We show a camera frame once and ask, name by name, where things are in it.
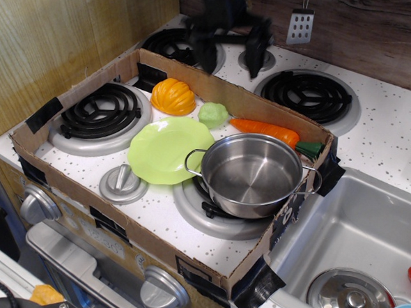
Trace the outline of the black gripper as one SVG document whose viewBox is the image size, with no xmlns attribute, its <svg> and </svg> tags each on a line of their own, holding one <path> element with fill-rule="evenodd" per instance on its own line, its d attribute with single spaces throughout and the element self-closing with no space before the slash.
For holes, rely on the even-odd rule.
<svg viewBox="0 0 411 308">
<path fill-rule="evenodd" d="M 263 67 L 266 49 L 273 43 L 271 20 L 249 12 L 249 0 L 202 0 L 203 12 L 186 19 L 187 36 L 193 42 L 194 55 L 207 73 L 217 67 L 217 48 L 213 40 L 218 30 L 249 26 L 245 37 L 245 63 L 250 77 L 256 78 Z"/>
</svg>

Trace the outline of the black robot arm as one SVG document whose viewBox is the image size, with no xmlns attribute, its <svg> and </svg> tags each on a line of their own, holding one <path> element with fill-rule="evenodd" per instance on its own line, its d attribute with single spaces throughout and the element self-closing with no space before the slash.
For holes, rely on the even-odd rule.
<svg viewBox="0 0 411 308">
<path fill-rule="evenodd" d="M 217 67 L 220 43 L 245 46 L 249 75 L 257 77 L 266 49 L 273 43 L 272 20 L 249 11 L 248 0 L 203 0 L 204 11 L 186 19 L 186 36 L 193 55 L 207 72 Z"/>
</svg>

